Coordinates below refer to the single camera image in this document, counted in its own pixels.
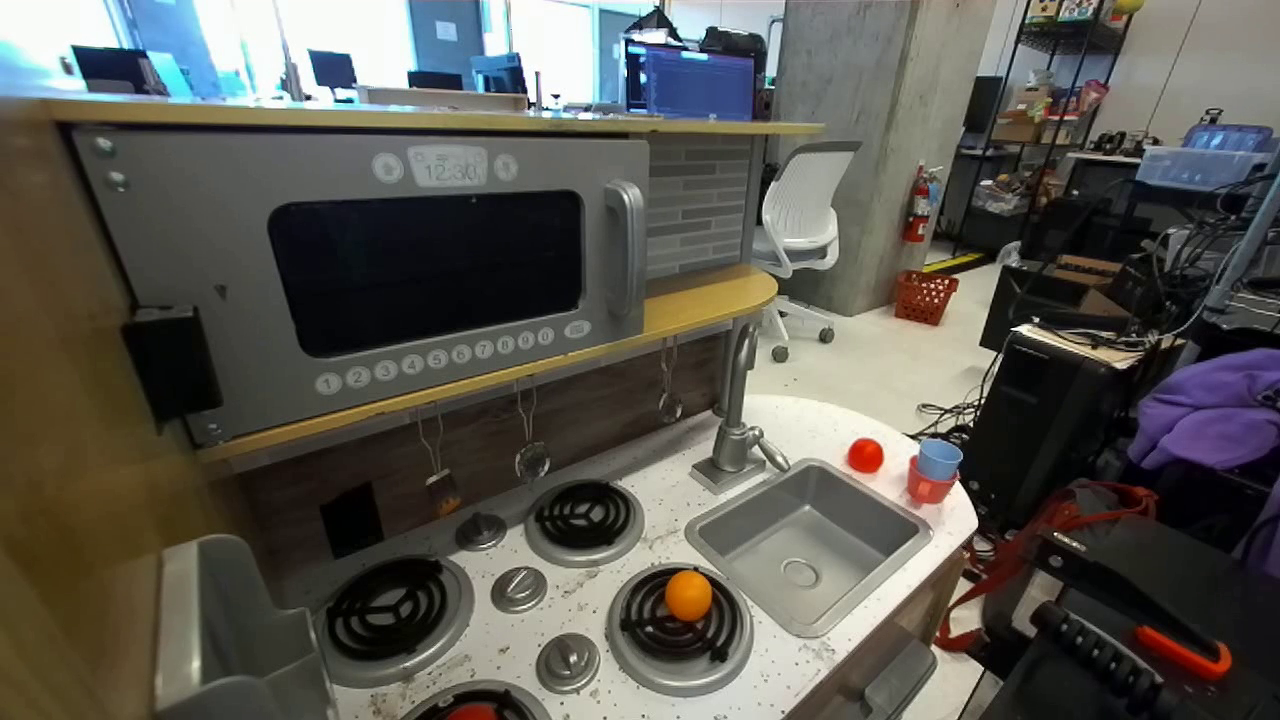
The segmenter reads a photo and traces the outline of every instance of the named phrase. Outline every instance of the faucet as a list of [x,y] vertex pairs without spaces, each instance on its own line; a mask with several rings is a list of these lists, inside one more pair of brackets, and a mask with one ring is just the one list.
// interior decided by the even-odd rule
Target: faucet
[[745,480],[745,476],[763,473],[763,463],[752,457],[757,447],[776,473],[791,470],[787,457],[766,447],[763,434],[745,420],[752,370],[757,370],[757,325],[737,325],[727,332],[727,355],[723,355],[723,378],[720,378],[716,446],[711,446],[706,460],[690,463],[690,473],[705,476],[706,484]]

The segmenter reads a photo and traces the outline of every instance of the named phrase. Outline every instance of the white chair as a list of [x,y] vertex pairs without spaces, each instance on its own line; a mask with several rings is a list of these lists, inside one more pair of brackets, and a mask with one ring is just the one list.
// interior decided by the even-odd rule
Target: white chair
[[[760,205],[760,227],[752,239],[752,259],[776,279],[791,279],[794,274],[827,274],[838,259],[838,222],[832,196],[861,153],[855,140],[803,144],[787,155],[780,178],[766,186]],[[785,364],[791,353],[791,330],[801,319],[816,330],[820,346],[837,340],[837,318],[776,297],[763,307],[763,332],[776,340],[773,359]]]

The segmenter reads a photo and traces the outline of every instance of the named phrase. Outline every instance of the microwave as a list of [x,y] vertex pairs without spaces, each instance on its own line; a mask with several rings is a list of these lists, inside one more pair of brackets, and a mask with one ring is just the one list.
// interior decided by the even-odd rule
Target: microwave
[[183,412],[192,446],[611,346],[644,319],[644,140],[69,140],[135,311],[195,319],[214,402]]

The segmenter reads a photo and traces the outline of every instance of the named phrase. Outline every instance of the red object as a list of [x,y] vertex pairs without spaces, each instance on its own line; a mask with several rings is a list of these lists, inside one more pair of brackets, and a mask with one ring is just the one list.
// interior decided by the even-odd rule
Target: red object
[[912,457],[912,470],[908,470],[912,504],[939,504],[957,488],[957,476],[931,480],[931,476],[921,473],[921,457]]
[[[1121,509],[1081,509],[1081,496],[1096,492],[1116,496]],[[1059,488],[1021,534],[994,542],[992,561],[981,564],[981,581],[946,605],[931,646],[945,654],[974,654],[984,646],[984,630],[951,632],[951,612],[1024,577],[1037,564],[1037,547],[1042,535],[1121,523],[1135,518],[1155,518],[1155,492],[1100,480],[1074,480]]]
[[882,447],[871,437],[861,437],[846,446],[843,463],[871,476],[882,463]]
[[921,163],[912,178],[912,202],[908,202],[908,222],[902,222],[902,244],[925,244],[928,239],[928,168]]
[[939,325],[957,290],[958,279],[945,274],[900,274],[890,290],[890,318]]
[[448,713],[448,720],[499,720],[495,706],[459,706]]
[[1194,678],[1203,684],[1223,681],[1231,673],[1231,663],[1236,663],[1227,646],[1214,646],[1214,657],[1200,657],[1200,654],[1191,654],[1187,646],[1163,638],[1151,623],[1132,630],[1132,646],[1142,648],[1155,662],[1168,662],[1171,669],[1180,669],[1180,673],[1187,673],[1187,678]]

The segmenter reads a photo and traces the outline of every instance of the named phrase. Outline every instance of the sink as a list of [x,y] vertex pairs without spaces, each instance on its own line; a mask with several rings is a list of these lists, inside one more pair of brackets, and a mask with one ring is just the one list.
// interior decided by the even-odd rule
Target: sink
[[696,518],[682,535],[785,632],[816,641],[928,545],[925,519],[861,484],[801,460]]

